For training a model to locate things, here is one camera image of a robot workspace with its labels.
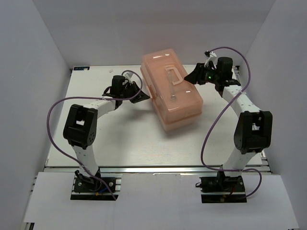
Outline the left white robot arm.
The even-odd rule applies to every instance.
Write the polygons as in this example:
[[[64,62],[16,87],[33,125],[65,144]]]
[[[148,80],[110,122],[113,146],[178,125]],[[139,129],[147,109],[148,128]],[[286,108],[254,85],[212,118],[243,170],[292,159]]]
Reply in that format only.
[[[123,101],[135,104],[150,99],[135,81],[131,80],[133,71],[126,70],[113,76],[111,86],[107,87],[102,98],[86,105],[74,104],[70,107],[63,130],[63,137],[72,146],[77,160],[81,162],[77,177],[85,178],[85,186],[90,191],[101,187],[99,166],[94,158],[93,142],[96,138],[97,121],[103,115],[117,110]]]

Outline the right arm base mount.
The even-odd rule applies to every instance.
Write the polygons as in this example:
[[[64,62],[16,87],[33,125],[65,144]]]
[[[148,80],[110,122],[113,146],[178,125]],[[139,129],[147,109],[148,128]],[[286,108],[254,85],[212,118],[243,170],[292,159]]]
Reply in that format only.
[[[226,204],[246,203],[246,192],[243,178],[226,177],[218,179],[215,177],[200,177],[195,184],[201,190],[201,202],[203,204]]]

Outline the silver ratchet wrench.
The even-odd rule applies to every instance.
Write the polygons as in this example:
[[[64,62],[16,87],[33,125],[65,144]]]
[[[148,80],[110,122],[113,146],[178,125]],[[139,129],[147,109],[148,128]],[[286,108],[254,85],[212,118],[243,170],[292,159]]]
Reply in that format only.
[[[175,90],[174,90],[172,72],[168,70],[167,74],[168,74],[168,79],[170,81],[170,93],[171,93],[171,97],[170,98],[171,98],[172,101],[176,101],[177,100],[177,96],[176,96]]]

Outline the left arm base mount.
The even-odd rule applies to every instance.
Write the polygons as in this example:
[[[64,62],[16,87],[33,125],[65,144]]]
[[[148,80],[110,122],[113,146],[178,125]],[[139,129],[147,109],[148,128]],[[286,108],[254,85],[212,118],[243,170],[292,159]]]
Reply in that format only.
[[[74,174],[71,200],[115,201],[107,186],[101,181],[88,175],[84,176],[79,170],[76,170]],[[118,198],[121,187],[121,177],[112,177],[110,175],[101,177],[99,172],[96,174],[96,177],[100,177],[108,185],[114,197]]]

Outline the pink plastic toolbox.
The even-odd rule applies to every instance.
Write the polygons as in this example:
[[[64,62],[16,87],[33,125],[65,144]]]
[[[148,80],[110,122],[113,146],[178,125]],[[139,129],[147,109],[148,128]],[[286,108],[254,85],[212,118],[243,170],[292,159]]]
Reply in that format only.
[[[147,91],[165,131],[194,123],[202,114],[203,99],[173,49],[142,56],[140,67]]]

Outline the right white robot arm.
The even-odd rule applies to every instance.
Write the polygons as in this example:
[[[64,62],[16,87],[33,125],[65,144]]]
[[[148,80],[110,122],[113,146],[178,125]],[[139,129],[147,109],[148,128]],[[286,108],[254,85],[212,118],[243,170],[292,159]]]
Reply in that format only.
[[[240,176],[247,163],[270,146],[272,113],[260,110],[244,94],[240,82],[233,78],[233,60],[230,57],[217,57],[214,52],[208,53],[207,57],[205,63],[198,63],[184,79],[192,84],[214,84],[215,90],[227,101],[226,107],[231,107],[238,117],[234,132],[235,148],[218,170],[223,175],[216,179],[217,187],[228,191],[234,185],[233,177]]]

